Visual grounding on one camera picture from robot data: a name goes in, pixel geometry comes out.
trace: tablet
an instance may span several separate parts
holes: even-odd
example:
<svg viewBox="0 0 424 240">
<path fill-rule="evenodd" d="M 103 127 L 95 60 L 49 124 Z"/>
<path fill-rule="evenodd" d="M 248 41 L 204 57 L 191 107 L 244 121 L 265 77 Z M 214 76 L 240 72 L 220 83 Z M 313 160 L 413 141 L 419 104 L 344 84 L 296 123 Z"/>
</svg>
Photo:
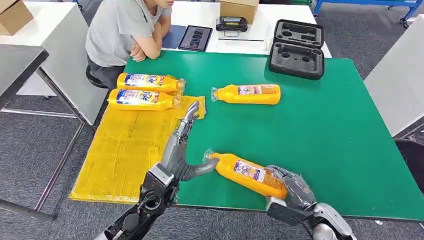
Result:
<svg viewBox="0 0 424 240">
<path fill-rule="evenodd" d="M 211 37 L 212 28 L 203 26 L 187 26 L 178 49 L 205 52 Z"/>
</svg>

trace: bottle label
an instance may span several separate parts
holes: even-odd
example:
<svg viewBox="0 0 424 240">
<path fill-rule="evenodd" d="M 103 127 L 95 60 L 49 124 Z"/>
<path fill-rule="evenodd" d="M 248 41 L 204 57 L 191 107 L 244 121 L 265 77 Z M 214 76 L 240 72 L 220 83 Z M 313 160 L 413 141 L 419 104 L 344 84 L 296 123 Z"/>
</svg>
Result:
<svg viewBox="0 0 424 240">
<path fill-rule="evenodd" d="M 156 104 L 158 102 L 158 97 L 159 92 L 157 91 L 121 89 L 116 96 L 116 103 L 128 105 Z"/>
<path fill-rule="evenodd" d="M 235 162 L 233 171 L 275 189 L 282 190 L 284 188 L 283 180 L 279 179 L 272 172 L 263 168 L 254 167 L 242 160 L 237 160 Z"/>
<path fill-rule="evenodd" d="M 128 73 L 123 83 L 132 87 L 159 87 L 164 83 L 164 78 L 159 75 Z"/>
<path fill-rule="evenodd" d="M 239 95 L 253 94 L 276 94 L 277 88 L 275 85 L 241 85 L 238 86 Z"/>
</svg>

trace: robotic hand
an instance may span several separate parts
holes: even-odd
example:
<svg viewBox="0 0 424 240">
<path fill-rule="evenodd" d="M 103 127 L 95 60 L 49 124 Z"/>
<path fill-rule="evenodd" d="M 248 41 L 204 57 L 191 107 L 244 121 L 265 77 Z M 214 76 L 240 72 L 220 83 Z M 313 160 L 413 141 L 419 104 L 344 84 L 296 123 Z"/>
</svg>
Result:
<svg viewBox="0 0 424 240">
<path fill-rule="evenodd" d="M 314 193 L 304 179 L 284 168 L 269 165 L 269 171 L 282 179 L 287 189 L 287 202 L 276 197 L 268 198 L 268 216 L 292 226 L 301 224 L 313 240 L 357 240 L 349 224 L 330 205 L 317 203 Z M 312 233 L 304 221 L 309 223 Z"/>
<path fill-rule="evenodd" d="M 94 240 L 141 240 L 166 209 L 177 203 L 180 181 L 188 181 L 215 169 L 219 161 L 217 158 L 200 165 L 186 163 L 187 140 L 194 121 L 199 117 L 194 115 L 198 110 L 198 101 L 188 107 L 166 143 L 162 161 L 147 171 L 137 204 Z"/>
</svg>

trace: black carrying case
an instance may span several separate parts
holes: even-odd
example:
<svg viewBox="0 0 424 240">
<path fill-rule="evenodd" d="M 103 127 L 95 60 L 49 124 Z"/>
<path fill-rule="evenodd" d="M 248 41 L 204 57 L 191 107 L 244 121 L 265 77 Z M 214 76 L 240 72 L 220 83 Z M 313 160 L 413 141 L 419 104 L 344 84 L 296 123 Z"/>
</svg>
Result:
<svg viewBox="0 0 424 240">
<path fill-rule="evenodd" d="M 269 70 L 319 80 L 324 74 L 324 28 L 317 24 L 280 19 L 269 53 Z"/>
</svg>

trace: gray t-shirt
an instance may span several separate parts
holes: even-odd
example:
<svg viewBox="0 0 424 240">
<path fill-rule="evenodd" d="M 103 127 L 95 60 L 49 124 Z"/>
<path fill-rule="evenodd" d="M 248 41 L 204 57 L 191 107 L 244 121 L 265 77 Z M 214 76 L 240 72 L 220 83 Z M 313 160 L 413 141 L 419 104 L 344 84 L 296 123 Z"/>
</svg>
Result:
<svg viewBox="0 0 424 240">
<path fill-rule="evenodd" d="M 159 17 L 171 12 L 171 7 L 157 6 L 153 16 L 143 0 L 103 0 L 88 28 L 85 50 L 101 67 L 126 65 L 133 36 L 151 37 Z"/>
</svg>

